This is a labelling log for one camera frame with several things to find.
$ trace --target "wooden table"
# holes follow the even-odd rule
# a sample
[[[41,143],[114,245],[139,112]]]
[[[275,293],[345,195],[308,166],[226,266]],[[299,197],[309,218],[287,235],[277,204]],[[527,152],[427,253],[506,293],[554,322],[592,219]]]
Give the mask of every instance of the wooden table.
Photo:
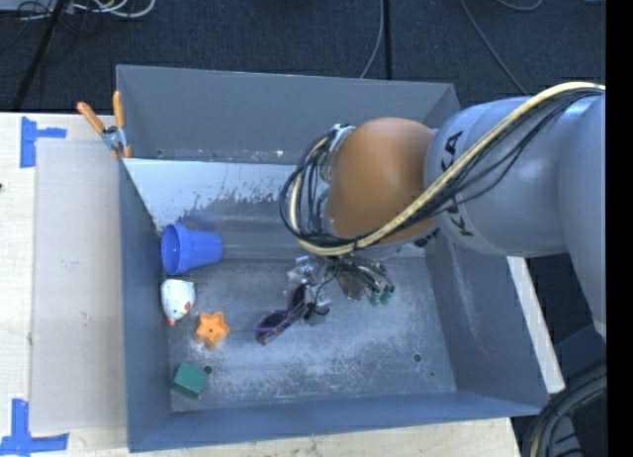
[[[0,114],[0,436],[11,427],[11,400],[29,400],[34,268],[34,220],[37,166],[20,168],[23,114]],[[67,140],[101,142],[79,115],[27,115],[39,128],[67,130]],[[114,118],[103,117],[106,125]],[[126,428],[73,429],[68,448],[52,455],[128,455]],[[32,431],[33,437],[43,434]],[[222,456],[356,456],[429,455],[441,457],[518,457],[509,419],[450,422],[407,428],[258,441],[209,448],[150,452],[156,455]]]

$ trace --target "orange clamp handle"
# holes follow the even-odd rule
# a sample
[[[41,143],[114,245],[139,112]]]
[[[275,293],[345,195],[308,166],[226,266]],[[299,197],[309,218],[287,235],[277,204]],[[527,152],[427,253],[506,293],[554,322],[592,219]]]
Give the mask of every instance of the orange clamp handle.
[[[97,134],[102,134],[106,126],[85,102],[77,102],[77,111],[88,121]]]
[[[112,108],[115,112],[115,121],[118,128],[123,128],[126,125],[126,115],[123,112],[123,103],[121,102],[121,92],[115,91],[112,95]]]

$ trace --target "cable bundle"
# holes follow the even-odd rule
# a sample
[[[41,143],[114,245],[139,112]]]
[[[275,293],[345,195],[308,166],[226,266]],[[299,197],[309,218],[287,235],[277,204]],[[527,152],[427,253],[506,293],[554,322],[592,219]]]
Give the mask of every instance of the cable bundle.
[[[577,100],[603,93],[605,87],[586,82],[571,82],[549,88],[528,99],[508,114],[483,137],[455,160],[455,162],[433,182],[404,211],[382,227],[353,238],[342,238],[321,230],[320,205],[324,197],[317,199],[315,181],[319,164],[327,156],[335,136],[335,129],[313,142],[302,156],[297,169],[291,174],[280,194],[280,210],[286,228],[298,239],[300,245],[312,253],[323,256],[344,255],[364,249],[397,231],[406,229],[422,220],[431,218],[455,206],[454,198],[469,186],[482,180],[495,169],[506,166],[501,174],[484,190],[478,191],[457,204],[475,199],[490,191],[514,164],[521,151],[534,139],[548,123],[557,119]],[[551,110],[539,119],[521,141],[502,159],[485,164],[486,157],[519,126],[543,112],[544,104]],[[307,190],[308,224],[302,220],[303,195]]]

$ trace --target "white toy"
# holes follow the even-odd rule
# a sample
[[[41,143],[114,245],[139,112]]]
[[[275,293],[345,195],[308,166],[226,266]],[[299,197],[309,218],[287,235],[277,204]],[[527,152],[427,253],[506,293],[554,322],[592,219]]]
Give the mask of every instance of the white toy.
[[[181,279],[166,279],[160,285],[160,300],[167,323],[174,326],[196,302],[194,284]]]

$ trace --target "yellow cable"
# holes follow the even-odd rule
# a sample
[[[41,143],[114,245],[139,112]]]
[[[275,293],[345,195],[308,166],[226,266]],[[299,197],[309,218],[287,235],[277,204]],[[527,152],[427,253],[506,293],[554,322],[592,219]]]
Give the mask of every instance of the yellow cable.
[[[367,237],[358,240],[357,243],[350,241],[348,244],[342,246],[317,246],[304,239],[297,239],[299,244],[312,253],[324,256],[335,256],[346,253],[351,253],[356,249],[364,249],[372,244],[375,244],[380,239],[385,237],[389,232],[399,227],[406,220],[408,220],[418,209],[426,204],[431,198],[433,198],[451,179],[451,177],[461,170],[467,163],[469,163],[480,151],[482,151],[488,144],[490,144],[505,128],[514,123],[518,118],[527,113],[530,109],[533,109],[542,102],[568,91],[577,89],[597,89],[605,91],[605,86],[600,84],[594,84],[590,82],[569,82],[565,84],[559,84],[551,88],[542,91],[534,97],[528,99],[519,107],[509,113],[503,120],[501,120],[496,126],[492,127],[483,137],[477,140],[471,147],[466,150],[457,160],[434,182],[431,184],[417,199],[415,199],[404,211],[394,217],[390,222],[382,227],[374,230]],[[320,141],[315,148],[321,146],[325,142],[325,139]],[[291,194],[290,200],[290,222],[292,226],[299,231],[297,216],[295,215],[297,199],[299,196],[299,188],[301,184],[302,175],[295,182]]]

